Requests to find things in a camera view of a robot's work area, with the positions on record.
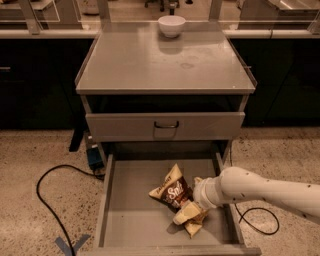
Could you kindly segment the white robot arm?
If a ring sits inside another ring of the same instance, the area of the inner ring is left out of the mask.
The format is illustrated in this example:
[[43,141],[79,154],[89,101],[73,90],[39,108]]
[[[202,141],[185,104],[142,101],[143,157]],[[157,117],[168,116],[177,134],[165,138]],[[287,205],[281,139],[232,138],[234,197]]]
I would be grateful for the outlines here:
[[195,179],[193,201],[186,201],[173,222],[181,225],[224,204],[261,200],[299,217],[320,223],[320,186],[264,178],[239,167],[225,168],[214,178]]

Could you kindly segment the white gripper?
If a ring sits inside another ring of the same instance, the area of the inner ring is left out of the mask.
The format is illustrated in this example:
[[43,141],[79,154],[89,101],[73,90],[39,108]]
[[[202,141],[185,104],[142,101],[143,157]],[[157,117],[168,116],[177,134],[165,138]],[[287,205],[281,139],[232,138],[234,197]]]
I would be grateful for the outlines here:
[[200,177],[194,178],[194,201],[187,200],[182,208],[175,214],[173,222],[181,225],[199,215],[204,210],[210,210],[219,206],[217,179]]

